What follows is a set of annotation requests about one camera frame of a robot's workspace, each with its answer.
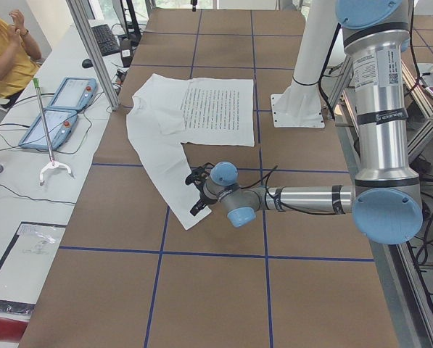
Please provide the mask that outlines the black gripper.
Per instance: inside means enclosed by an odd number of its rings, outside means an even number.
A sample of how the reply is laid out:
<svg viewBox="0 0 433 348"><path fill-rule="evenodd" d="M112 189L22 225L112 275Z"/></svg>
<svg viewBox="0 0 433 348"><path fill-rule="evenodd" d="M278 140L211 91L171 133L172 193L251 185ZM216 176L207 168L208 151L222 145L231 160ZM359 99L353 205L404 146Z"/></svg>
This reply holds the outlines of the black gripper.
<svg viewBox="0 0 433 348"><path fill-rule="evenodd" d="M208 193L207 189L202 186L199 189L199 201L191 208L190 214L196 216L200 211L209 205L213 205L218 202L217 196Z"/></svg>

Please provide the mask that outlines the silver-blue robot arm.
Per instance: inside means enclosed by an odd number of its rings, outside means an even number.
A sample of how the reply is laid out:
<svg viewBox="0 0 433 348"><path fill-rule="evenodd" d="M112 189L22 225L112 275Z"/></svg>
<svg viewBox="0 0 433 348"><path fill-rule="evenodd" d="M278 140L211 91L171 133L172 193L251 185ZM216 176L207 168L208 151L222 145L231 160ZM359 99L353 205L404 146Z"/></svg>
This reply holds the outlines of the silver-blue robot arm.
<svg viewBox="0 0 433 348"><path fill-rule="evenodd" d="M351 213L358 230L381 244L412 239L423 223L418 174L408 160L401 51L410 36L408 1L335 1L345 54L355 77L360 169L351 186L243 189L229 162L199 167L187 184L199 189L195 215L221 203L232 225L258 210L309 215Z"/></svg>

